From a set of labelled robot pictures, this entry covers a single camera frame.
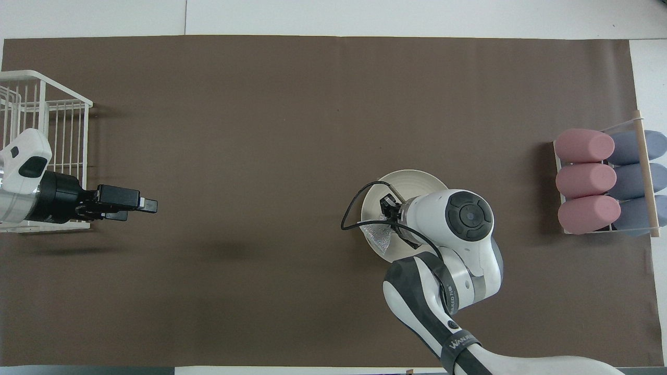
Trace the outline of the cream round plate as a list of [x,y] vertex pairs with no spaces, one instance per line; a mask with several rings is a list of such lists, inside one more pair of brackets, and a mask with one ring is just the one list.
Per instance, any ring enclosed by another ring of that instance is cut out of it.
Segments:
[[[390,183],[405,199],[431,194],[448,188],[445,183],[435,176],[417,169],[394,171],[380,178],[380,180]],[[377,184],[370,187],[362,202],[360,221],[381,219],[379,201],[387,194],[391,194],[391,191],[383,184]],[[389,263],[396,259],[407,258],[424,251],[435,254],[434,250],[429,247],[429,245],[420,244],[419,247],[414,248],[412,245],[398,237],[395,232],[384,229],[381,230],[382,244],[378,245],[376,238],[368,232],[371,230],[376,233],[379,231],[378,227],[379,225],[364,226],[360,229],[364,232],[364,237],[371,249],[373,249],[380,258]]]

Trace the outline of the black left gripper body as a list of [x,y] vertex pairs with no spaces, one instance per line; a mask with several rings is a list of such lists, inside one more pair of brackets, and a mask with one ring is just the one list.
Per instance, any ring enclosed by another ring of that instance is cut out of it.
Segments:
[[84,190],[76,177],[45,172],[26,220],[56,224],[97,221],[105,219],[108,212],[140,209],[140,198],[138,190],[106,184]]

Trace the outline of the white cup rack wooden bar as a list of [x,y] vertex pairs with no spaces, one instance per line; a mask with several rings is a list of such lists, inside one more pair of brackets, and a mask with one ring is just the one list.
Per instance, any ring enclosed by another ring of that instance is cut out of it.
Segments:
[[[643,197],[646,198],[647,206],[648,206],[648,216],[649,216],[649,223],[650,223],[650,233],[645,233],[646,235],[649,235],[652,238],[659,238],[660,235],[662,234],[661,230],[662,229],[667,229],[667,226],[660,227],[658,223],[658,215],[657,215],[657,204],[655,201],[654,196],[657,194],[660,194],[659,192],[653,192],[652,190],[652,174],[650,172],[650,166],[649,163],[652,163],[651,160],[648,159],[648,153],[647,153],[647,147],[646,147],[646,140],[644,137],[644,131],[646,130],[646,127],[644,126],[643,123],[643,116],[641,115],[640,111],[636,110],[633,114],[631,119],[624,121],[622,123],[619,123],[614,126],[610,126],[608,128],[605,128],[604,130],[597,130],[597,131],[602,131],[603,133],[611,136],[612,134],[619,133],[622,131],[635,131],[636,137],[638,140],[638,147],[639,147],[639,155],[640,155],[640,163],[641,164],[641,172],[643,173],[643,180],[644,180],[644,193],[645,195]],[[561,168],[569,165],[574,165],[574,164],[579,164],[579,163],[569,163],[566,161],[561,160],[556,154],[554,150],[554,143],[555,140],[552,142],[552,151],[553,151],[553,156],[555,158],[555,165],[557,166],[557,173],[560,171]],[[611,168],[614,168],[615,165],[610,164],[610,162],[605,159],[599,162],[596,162],[599,164],[605,164],[610,166]],[[565,203],[566,201],[570,201],[573,199],[567,199],[564,197],[564,195],[560,194],[558,191],[559,198],[560,198],[560,206]],[[567,235],[574,235],[571,233],[568,233],[562,228],[560,225],[560,230],[561,232],[567,234]],[[600,230],[596,230],[595,232],[589,232],[589,233],[623,233],[622,231],[615,230],[615,228],[612,227],[612,223],[604,227]]]

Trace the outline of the brown table mat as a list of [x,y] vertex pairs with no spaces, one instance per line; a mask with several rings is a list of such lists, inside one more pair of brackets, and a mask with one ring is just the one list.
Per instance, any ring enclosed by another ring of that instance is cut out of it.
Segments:
[[551,142],[636,109],[629,43],[311,36],[10,40],[94,102],[90,184],[155,215],[0,233],[0,366],[434,367],[390,311],[348,202],[421,169],[488,201],[483,347],[663,364],[650,238],[566,235]]

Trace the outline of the pink plastic cup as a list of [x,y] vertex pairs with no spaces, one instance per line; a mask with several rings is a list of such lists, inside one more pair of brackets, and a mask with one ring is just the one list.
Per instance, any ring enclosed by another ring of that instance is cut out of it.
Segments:
[[615,186],[616,181],[614,169],[599,163],[565,166],[555,178],[558,192],[567,199],[605,194]]
[[607,195],[591,195],[563,203],[558,209],[558,221],[568,233],[581,235],[595,232],[620,217],[619,202]]
[[561,160],[569,163],[596,163],[614,153],[615,142],[602,131],[574,128],[558,135],[554,150]]

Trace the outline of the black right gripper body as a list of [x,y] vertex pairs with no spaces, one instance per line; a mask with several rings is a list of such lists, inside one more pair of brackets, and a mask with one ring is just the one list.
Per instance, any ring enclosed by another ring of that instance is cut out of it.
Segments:
[[392,194],[386,194],[380,199],[380,211],[383,220],[398,223],[402,204]]

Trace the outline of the blue plastic cup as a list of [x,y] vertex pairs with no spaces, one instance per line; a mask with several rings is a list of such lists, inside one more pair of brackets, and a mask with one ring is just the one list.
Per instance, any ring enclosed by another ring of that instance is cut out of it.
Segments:
[[[652,174],[652,190],[659,192],[667,188],[667,167],[658,163],[649,163]],[[644,180],[641,164],[615,166],[615,185],[607,194],[620,201],[643,197]]]
[[[644,137],[649,160],[655,160],[667,153],[667,135],[660,131],[645,130]],[[638,140],[635,131],[622,131],[611,135],[614,152],[608,157],[610,164],[624,166],[640,163]]]
[[[657,204],[658,225],[667,226],[667,195],[654,196]],[[648,206],[645,197],[630,199],[620,204],[620,216],[612,224],[615,230],[629,236],[641,236],[650,233]]]

